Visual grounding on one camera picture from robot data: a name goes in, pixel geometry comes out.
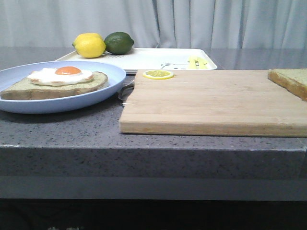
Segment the light blue plate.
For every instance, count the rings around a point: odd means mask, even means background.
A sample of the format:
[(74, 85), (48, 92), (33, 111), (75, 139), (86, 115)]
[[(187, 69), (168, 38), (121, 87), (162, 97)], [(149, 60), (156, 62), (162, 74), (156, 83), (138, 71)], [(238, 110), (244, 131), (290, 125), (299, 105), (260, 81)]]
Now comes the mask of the light blue plate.
[(108, 76), (108, 86), (95, 92), (47, 100), (0, 100), (2, 111), (19, 114), (50, 114), (84, 108), (99, 103), (123, 87), (126, 72), (118, 66), (91, 61), (49, 61), (12, 67), (0, 71), (0, 90), (22, 80), (33, 70), (75, 66), (83, 70), (99, 71)]

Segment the fried egg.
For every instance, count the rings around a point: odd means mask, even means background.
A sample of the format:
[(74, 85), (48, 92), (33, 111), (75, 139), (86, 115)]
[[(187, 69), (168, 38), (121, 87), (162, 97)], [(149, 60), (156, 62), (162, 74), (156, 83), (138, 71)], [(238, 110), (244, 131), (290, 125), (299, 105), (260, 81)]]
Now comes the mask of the fried egg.
[(89, 82), (94, 74), (88, 70), (81, 70), (74, 66), (61, 68), (43, 68), (35, 70), (27, 76), (29, 81), (36, 85), (63, 86)]

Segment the bread slice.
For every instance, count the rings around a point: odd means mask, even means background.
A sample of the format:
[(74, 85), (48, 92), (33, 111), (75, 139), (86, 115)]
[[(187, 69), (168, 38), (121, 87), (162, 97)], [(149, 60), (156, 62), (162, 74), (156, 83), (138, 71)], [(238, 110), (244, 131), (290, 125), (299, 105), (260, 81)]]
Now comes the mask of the bread slice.
[(270, 69), (268, 79), (307, 100), (307, 69)]
[(108, 76), (105, 73), (95, 71), (93, 76), (94, 79), (89, 82), (63, 86), (36, 85), (24, 78), (1, 91), (0, 97), (5, 100), (55, 99), (94, 92), (108, 86)]

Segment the white bear tray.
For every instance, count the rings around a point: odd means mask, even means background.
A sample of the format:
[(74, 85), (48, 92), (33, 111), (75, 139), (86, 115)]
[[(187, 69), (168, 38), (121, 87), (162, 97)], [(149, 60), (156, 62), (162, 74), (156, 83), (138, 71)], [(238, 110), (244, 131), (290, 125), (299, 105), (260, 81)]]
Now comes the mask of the white bear tray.
[(208, 69), (217, 69), (217, 65), (201, 49), (188, 48), (133, 48), (125, 55), (113, 55), (105, 52), (98, 58), (83, 58), (73, 51), (58, 61), (94, 61), (108, 63), (124, 69), (128, 74), (135, 74), (138, 70), (167, 69), (187, 70), (188, 58), (197, 56), (208, 61)]

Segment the yellow strips on tray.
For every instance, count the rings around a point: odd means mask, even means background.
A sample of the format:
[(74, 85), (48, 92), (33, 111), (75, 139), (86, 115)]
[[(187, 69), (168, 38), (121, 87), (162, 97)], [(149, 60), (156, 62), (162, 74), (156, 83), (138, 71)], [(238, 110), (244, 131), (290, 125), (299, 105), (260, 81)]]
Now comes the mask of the yellow strips on tray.
[(190, 56), (188, 58), (188, 69), (208, 69), (208, 61), (201, 57)]

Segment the lemon slice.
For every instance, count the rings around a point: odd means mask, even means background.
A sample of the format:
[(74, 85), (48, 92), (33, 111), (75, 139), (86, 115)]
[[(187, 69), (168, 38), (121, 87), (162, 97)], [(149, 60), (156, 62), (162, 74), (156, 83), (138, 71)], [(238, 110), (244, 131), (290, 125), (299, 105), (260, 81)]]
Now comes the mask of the lemon slice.
[(152, 80), (166, 80), (174, 77), (174, 73), (168, 70), (157, 69), (147, 70), (142, 74), (142, 76)]

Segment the wooden cutting board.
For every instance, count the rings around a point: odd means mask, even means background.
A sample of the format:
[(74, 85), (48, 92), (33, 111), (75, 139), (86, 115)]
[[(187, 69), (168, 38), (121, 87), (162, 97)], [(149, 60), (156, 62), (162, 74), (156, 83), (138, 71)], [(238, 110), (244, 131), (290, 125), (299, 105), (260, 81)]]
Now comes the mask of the wooden cutting board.
[(266, 70), (176, 70), (166, 80), (138, 71), (119, 119), (122, 133), (306, 137), (307, 103)]

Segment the green lime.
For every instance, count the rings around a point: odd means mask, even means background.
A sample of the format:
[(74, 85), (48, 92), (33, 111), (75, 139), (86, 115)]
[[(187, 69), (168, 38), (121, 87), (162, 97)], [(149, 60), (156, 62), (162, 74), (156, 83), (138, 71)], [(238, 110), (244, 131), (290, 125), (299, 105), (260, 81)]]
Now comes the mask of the green lime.
[(126, 32), (111, 33), (104, 39), (104, 42), (106, 51), (115, 55), (128, 53), (134, 45), (134, 40)]

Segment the front yellow lemon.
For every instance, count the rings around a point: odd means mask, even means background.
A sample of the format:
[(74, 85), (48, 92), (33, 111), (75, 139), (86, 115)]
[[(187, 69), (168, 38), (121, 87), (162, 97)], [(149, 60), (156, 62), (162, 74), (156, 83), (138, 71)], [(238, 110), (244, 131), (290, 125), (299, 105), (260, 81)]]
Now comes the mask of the front yellow lemon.
[(106, 44), (98, 37), (84, 37), (74, 41), (74, 48), (83, 58), (98, 58), (105, 52)]

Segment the yellow lemon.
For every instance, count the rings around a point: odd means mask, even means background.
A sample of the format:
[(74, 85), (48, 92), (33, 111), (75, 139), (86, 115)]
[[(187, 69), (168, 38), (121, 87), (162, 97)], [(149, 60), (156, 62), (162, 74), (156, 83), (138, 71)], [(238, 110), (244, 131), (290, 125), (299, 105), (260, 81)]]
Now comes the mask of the yellow lemon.
[(74, 48), (83, 58), (98, 58), (105, 52), (106, 44), (98, 37), (84, 37), (74, 41)]
[(79, 34), (79, 35), (74, 39), (74, 41), (73, 41), (73, 43), (72, 43), (72, 46), (75, 47), (75, 45), (76, 45), (79, 41), (81, 41), (81, 40), (83, 40), (84, 38), (87, 38), (87, 37), (89, 37), (89, 38), (91, 38), (91, 37), (96, 37), (96, 38), (99, 38), (99, 39), (103, 39), (102, 36), (101, 36), (100, 34), (98, 34), (98, 33), (83, 33), (83, 34)]

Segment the rear yellow lemon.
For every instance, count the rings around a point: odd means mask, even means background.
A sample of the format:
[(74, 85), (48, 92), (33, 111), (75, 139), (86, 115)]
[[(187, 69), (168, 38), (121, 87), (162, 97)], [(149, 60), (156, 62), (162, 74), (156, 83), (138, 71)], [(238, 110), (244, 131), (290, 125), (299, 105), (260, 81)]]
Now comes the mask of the rear yellow lemon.
[(75, 45), (76, 45), (79, 41), (81, 41), (81, 40), (83, 40), (84, 38), (87, 38), (87, 37), (89, 37), (89, 38), (91, 38), (91, 37), (96, 37), (96, 38), (99, 38), (99, 39), (103, 39), (102, 36), (101, 36), (100, 34), (98, 34), (98, 33), (83, 33), (83, 34), (79, 34), (79, 35), (74, 39), (74, 41), (73, 41), (73, 43), (72, 43), (72, 46), (75, 47)]

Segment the grey curtain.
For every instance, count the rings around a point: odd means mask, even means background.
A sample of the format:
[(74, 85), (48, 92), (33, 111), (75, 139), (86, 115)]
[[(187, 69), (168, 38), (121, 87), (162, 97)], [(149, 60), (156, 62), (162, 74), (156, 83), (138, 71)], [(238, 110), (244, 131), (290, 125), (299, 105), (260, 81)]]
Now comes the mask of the grey curtain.
[(307, 46), (304, 0), (3, 0), (1, 46), (69, 47), (123, 31), (136, 47)]

